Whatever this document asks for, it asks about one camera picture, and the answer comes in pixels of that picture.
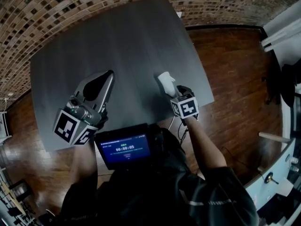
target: timer display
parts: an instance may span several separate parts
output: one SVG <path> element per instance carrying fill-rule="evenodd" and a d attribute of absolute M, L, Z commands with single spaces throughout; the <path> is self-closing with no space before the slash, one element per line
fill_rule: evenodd
<path fill-rule="evenodd" d="M 150 156 L 145 134 L 102 142 L 100 146 L 108 162 L 120 162 Z"/>

